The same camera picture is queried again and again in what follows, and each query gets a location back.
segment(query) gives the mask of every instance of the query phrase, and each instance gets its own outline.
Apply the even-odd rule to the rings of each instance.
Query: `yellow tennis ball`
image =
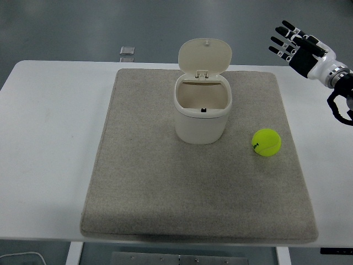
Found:
[[[281,148],[281,137],[276,131],[262,129],[254,134],[252,145],[259,155],[273,156]]]

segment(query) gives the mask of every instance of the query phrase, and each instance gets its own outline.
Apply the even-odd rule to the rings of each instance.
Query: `white table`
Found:
[[[22,61],[0,91],[0,239],[91,241],[81,212],[121,68],[177,64]],[[311,247],[353,245],[353,127],[331,90],[290,67],[230,66],[276,75],[319,229]],[[344,99],[336,100],[348,110]]]

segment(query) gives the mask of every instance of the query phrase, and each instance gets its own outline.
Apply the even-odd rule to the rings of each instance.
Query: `robotic hand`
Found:
[[[276,31],[288,39],[293,46],[276,37],[271,37],[271,40],[285,51],[280,51],[272,46],[269,47],[269,50],[286,60],[289,66],[303,77],[312,80],[318,79],[325,86],[333,88],[334,90],[327,100],[333,115],[341,123],[353,126],[353,74],[345,64],[336,60],[336,54],[329,46],[314,36],[305,34],[285,20],[282,24],[285,27],[278,27]],[[350,108],[347,114],[351,120],[347,120],[339,114],[334,102],[337,96],[346,98]]]

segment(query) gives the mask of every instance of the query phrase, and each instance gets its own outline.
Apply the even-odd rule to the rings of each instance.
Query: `white trash can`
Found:
[[[229,45],[216,39],[194,39],[180,48],[179,67],[185,74],[174,88],[174,123],[183,141],[211,144],[223,134],[232,92],[220,73],[228,68],[231,58]]]

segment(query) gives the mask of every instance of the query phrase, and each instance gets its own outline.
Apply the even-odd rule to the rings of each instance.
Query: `open lid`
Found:
[[[194,39],[182,45],[179,51],[179,67],[184,73],[195,75],[208,71],[208,75],[223,73],[231,63],[232,49],[216,39]]]

